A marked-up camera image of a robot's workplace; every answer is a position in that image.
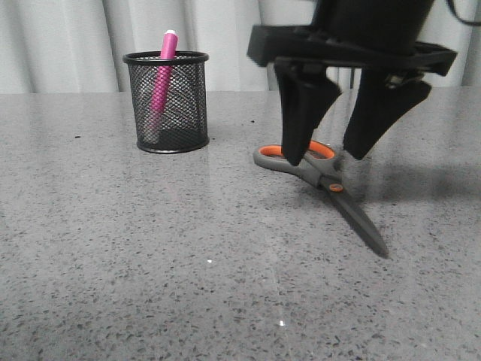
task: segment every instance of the scissor pivot screw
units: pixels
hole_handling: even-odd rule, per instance
[[[342,184],[334,183],[329,185],[329,190],[331,192],[342,192],[344,190],[344,187],[342,186]]]

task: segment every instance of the scissors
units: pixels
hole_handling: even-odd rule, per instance
[[[297,175],[311,186],[326,190],[334,206],[366,245],[377,255],[388,258],[389,251],[383,237],[342,185],[340,173],[334,167],[338,157],[330,147],[310,141],[308,150],[297,166],[284,158],[280,145],[260,147],[253,156],[254,163],[262,168]]]

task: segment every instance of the pen holder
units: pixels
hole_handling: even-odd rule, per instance
[[[158,51],[124,55],[129,66],[137,146],[151,153],[182,153],[209,143],[205,101],[206,53]]]

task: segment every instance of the granite countertop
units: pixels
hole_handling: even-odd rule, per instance
[[[314,138],[340,149],[354,101]],[[481,359],[481,88],[433,89],[345,155],[390,259],[254,165],[276,92],[207,111],[208,146],[159,155],[128,93],[0,96],[0,359]]]

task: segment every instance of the white curtain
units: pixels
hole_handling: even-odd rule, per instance
[[[465,18],[481,15],[477,0],[457,0]],[[275,89],[272,71],[246,56],[253,24],[311,21],[313,0],[0,0],[0,93],[78,93],[129,90],[122,55],[159,50],[175,29],[178,49],[209,53],[208,90]],[[436,0],[421,40],[458,52],[434,86],[481,85],[479,28],[458,23]],[[329,69],[343,88],[349,69]]]

